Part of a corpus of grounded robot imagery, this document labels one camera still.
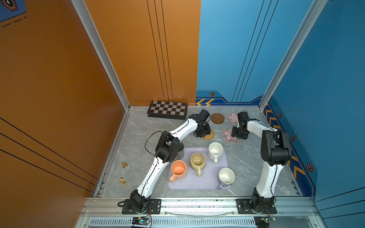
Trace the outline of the tan rattan round coaster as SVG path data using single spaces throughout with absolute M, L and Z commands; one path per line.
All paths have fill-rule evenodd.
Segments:
M 210 134 L 202 137 L 203 140 L 206 140 L 206 141 L 209 141 L 209 140 L 212 140 L 213 138 L 215 137 L 215 133 L 213 130 L 211 130 Z

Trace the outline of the pink flower coaster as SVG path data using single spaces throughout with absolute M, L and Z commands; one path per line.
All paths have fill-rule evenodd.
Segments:
M 225 116 L 225 119 L 231 124 L 231 125 L 237 125 L 238 121 L 238 116 L 236 112 L 230 112 L 229 114 L 227 114 Z
M 240 139 L 232 136 L 232 127 L 227 127 L 221 131 L 224 141 L 227 143 L 239 143 Z

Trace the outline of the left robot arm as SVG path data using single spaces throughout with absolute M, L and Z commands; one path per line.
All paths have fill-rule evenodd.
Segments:
M 147 175 L 130 194 L 130 198 L 124 201 L 127 208 L 137 214 L 149 211 L 149 199 L 152 196 L 153 189 L 160 178 L 164 169 L 172 163 L 179 152 L 182 140 L 193 133 L 196 137 L 204 137 L 211 133 L 208 124 L 210 113 L 203 109 L 198 114 L 191 114 L 186 121 L 171 132 L 161 131 L 161 136 L 157 142 L 154 160 Z

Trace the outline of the brown wooden round coaster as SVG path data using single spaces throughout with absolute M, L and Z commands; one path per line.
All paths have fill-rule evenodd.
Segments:
M 222 124 L 225 121 L 225 117 L 220 113 L 214 113 L 211 115 L 211 121 L 215 124 Z

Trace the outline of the white ceramic mug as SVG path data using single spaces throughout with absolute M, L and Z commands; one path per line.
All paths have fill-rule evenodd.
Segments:
M 218 142 L 212 142 L 208 147 L 208 157 L 214 162 L 218 163 L 218 160 L 223 154 L 223 146 Z

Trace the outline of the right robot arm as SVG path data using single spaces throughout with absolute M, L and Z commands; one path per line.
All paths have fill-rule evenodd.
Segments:
M 255 134 L 261 138 L 260 154 L 263 169 L 251 199 L 236 200 L 238 212 L 240 214 L 276 214 L 276 184 L 280 172 L 292 156 L 288 132 L 249 118 L 247 112 L 240 112 L 238 126 L 232 128 L 232 136 L 246 140 L 249 134 Z

